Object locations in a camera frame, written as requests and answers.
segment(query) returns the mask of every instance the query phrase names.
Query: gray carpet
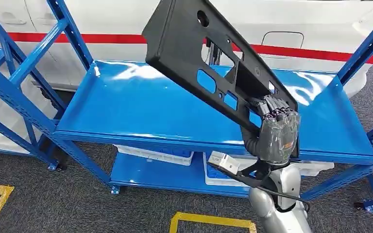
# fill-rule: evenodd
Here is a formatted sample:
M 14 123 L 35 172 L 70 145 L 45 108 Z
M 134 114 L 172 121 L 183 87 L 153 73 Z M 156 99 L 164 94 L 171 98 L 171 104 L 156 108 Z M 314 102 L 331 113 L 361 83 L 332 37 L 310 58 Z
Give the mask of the gray carpet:
M 352 98 L 366 130 L 373 127 L 373 69 L 368 84 Z M 78 143 L 97 163 L 110 170 L 115 148 Z M 56 155 L 65 158 L 62 151 Z M 0 212 L 0 233 L 165 233 L 177 212 L 249 219 L 263 232 L 246 199 L 199 195 L 167 190 L 126 188 L 119 195 L 108 189 L 73 160 L 68 168 L 50 172 L 33 158 L 0 154 L 0 184 L 15 187 Z M 321 183 L 347 165 L 303 180 L 303 190 Z M 308 221 L 317 233 L 373 233 L 373 214 L 355 210 L 353 202 L 371 198 L 366 179 L 325 195 L 311 204 Z M 183 222 L 179 233 L 238 233 L 247 229 Z

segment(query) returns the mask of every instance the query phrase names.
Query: white car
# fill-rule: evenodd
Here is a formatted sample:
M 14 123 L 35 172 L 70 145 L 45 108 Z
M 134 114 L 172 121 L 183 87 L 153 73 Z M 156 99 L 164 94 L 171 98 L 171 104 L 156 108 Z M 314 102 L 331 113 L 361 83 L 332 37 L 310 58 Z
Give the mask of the white car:
M 352 53 L 373 29 L 373 0 L 211 0 L 254 45 Z M 66 0 L 95 59 L 144 61 L 141 34 L 159 0 Z M 26 54 L 56 23 L 46 0 L 0 0 L 0 23 Z M 261 54 L 271 68 L 338 71 L 344 62 Z M 347 84 L 366 83 L 366 64 Z M 85 70 L 69 43 L 55 43 L 37 68 L 57 89 L 74 90 Z

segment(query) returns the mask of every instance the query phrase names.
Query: white bin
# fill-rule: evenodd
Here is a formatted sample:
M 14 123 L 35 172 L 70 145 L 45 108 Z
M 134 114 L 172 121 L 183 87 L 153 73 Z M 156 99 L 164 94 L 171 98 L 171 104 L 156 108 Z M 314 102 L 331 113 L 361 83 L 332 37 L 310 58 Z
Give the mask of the white bin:
M 234 157 L 239 161 L 239 170 L 247 168 L 257 161 L 256 157 L 233 155 L 231 155 L 231 157 Z M 320 171 L 334 168 L 334 163 L 330 162 L 300 161 L 299 163 L 291 164 L 296 165 L 300 169 L 300 174 L 302 176 L 317 176 Z M 208 185 L 248 187 L 242 182 L 229 178 L 222 172 L 207 164 L 207 157 L 205 153 L 203 153 L 203 168 L 205 171 L 205 183 Z
M 147 159 L 155 159 L 163 162 L 173 163 L 173 164 L 180 164 L 184 166 L 191 165 L 191 160 L 194 152 L 189 152 L 188 157 L 182 157 L 178 155 L 173 154 L 166 154 L 161 153 L 153 150 L 145 150 L 135 147 L 128 147 L 128 146 L 122 146 L 122 145 L 114 145 L 118 148 L 118 151 L 120 153 L 124 154 L 130 154 L 138 157 L 143 157 Z

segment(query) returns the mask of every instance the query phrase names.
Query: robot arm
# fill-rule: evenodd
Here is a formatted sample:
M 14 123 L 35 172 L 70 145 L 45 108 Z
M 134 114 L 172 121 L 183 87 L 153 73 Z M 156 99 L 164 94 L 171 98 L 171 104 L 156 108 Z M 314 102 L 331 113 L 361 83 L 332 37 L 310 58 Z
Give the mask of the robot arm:
M 271 96 L 266 97 L 266 101 L 256 101 L 258 112 L 263 112 L 260 137 L 241 129 L 246 149 L 258 157 L 254 165 L 238 170 L 237 160 L 216 151 L 211 153 L 208 163 L 251 187 L 249 200 L 266 232 L 310 233 L 306 221 L 309 204 L 299 198 L 300 171 L 289 164 L 300 118 L 286 106 L 277 108 L 271 104 L 274 101 Z M 250 175 L 253 171 L 256 171 L 255 177 Z

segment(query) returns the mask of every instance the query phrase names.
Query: blue steel upright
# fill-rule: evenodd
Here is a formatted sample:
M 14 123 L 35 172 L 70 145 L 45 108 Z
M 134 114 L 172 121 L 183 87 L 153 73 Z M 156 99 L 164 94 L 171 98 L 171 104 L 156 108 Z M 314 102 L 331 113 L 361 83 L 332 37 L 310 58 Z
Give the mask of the blue steel upright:
M 368 37 L 362 42 L 351 58 L 345 63 L 345 65 L 338 72 L 338 77 L 345 85 L 352 76 L 362 67 L 363 64 L 373 55 L 373 31 Z M 373 144 L 373 129 L 367 133 L 368 139 Z M 373 165 L 354 165 L 345 171 L 331 177 L 322 184 L 308 190 L 302 194 L 302 197 L 310 200 L 320 195 L 328 193 L 334 189 L 345 186 L 351 182 L 359 180 L 363 177 L 373 174 Z
M 97 166 L 84 152 L 82 152 L 81 149 L 79 149 L 72 141 L 58 139 L 52 135 L 57 121 L 47 118 L 25 95 L 22 94 L 22 91 L 19 89 L 20 83 L 28 74 L 31 74 L 32 77 L 40 84 L 47 96 L 55 104 L 58 112 L 62 114 L 65 111 L 66 105 L 35 68 L 35 65 L 38 63 L 39 59 L 53 44 L 61 32 L 65 32 L 68 36 L 69 41 L 80 57 L 84 67 L 88 69 L 89 65 L 92 63 L 92 57 L 89 50 L 86 47 L 86 44 L 83 42 L 80 32 L 76 28 L 64 0 L 48 0 L 47 2 L 58 19 L 58 22 L 28 57 L 25 56 L 25 54 L 0 25 L 0 42 L 4 51 L 5 60 L 8 63 L 11 73 L 9 79 L 0 73 L 0 98 L 19 114 L 21 114 L 26 121 L 37 127 L 47 138 L 68 153 L 78 163 L 80 163 L 83 167 L 86 167 L 90 172 L 92 172 L 92 174 L 98 177 L 103 183 L 108 185 L 109 176 L 102 171 L 102 169 Z M 19 68 L 16 70 L 15 66 L 13 65 L 13 59 L 20 64 Z M 8 130 L 8 128 L 4 127 L 2 124 L 0 124 L 0 132 L 4 133 L 5 135 L 9 135 L 12 140 L 15 140 L 27 150 L 32 150 L 32 152 L 35 152 L 35 156 L 46 163 L 49 163 L 50 166 L 56 166 L 57 161 L 33 150 L 34 147 L 32 144 L 21 140 L 16 134 L 13 135 L 13 132 Z M 116 193 L 119 191 L 119 186 L 110 186 L 113 187 Z

